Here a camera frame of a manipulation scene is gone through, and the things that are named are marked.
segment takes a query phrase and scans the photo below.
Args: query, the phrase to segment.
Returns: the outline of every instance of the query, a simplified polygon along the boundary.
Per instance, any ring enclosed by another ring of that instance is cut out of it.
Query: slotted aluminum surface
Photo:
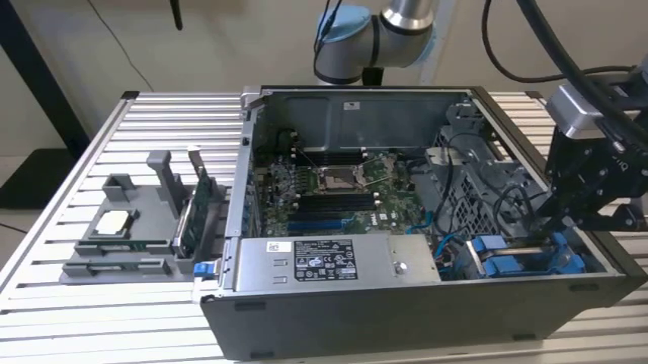
[[[492,95],[546,154],[554,123],[541,101],[524,93]],[[194,176],[184,150],[188,145],[202,146],[210,173],[222,184],[232,182],[240,131],[238,105],[236,94],[150,93],[140,94],[136,101],[119,103],[67,184],[0,273],[4,282],[0,283],[4,286],[0,362],[228,362],[200,309],[190,302],[190,283],[67,287],[57,284],[57,279],[61,262],[72,255],[73,240],[81,237],[103,200],[104,177],[127,172],[136,184],[156,183],[144,164],[148,150],[172,150],[172,169],[191,183]],[[648,234],[616,236],[639,263],[648,267]],[[584,312],[544,341],[301,360],[305,363],[648,362],[648,287],[615,307]]]

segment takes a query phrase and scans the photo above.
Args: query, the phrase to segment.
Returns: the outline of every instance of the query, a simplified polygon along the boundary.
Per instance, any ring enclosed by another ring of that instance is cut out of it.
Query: black stand
[[[43,209],[76,160],[65,149],[37,149],[0,188],[0,208]]]
[[[89,140],[9,0],[0,0],[0,46],[67,147],[29,155],[0,188],[0,208],[41,209]]]

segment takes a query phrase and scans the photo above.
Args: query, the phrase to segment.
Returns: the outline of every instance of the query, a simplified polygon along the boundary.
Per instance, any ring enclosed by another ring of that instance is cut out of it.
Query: barcode sticker
[[[268,241],[266,245],[268,253],[290,253],[293,251],[291,241]]]

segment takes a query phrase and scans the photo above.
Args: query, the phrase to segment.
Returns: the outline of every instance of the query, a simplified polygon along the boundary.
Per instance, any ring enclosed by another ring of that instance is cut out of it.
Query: white label
[[[293,250],[291,241],[268,241],[266,246],[266,252],[268,253],[290,253]]]
[[[359,109],[361,109],[359,101],[345,102],[345,110],[359,110]]]

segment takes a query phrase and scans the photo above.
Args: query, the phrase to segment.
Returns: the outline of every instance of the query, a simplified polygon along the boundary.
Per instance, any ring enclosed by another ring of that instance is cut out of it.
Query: blue latch
[[[214,278],[215,277],[215,262],[200,262],[194,265],[194,277]]]

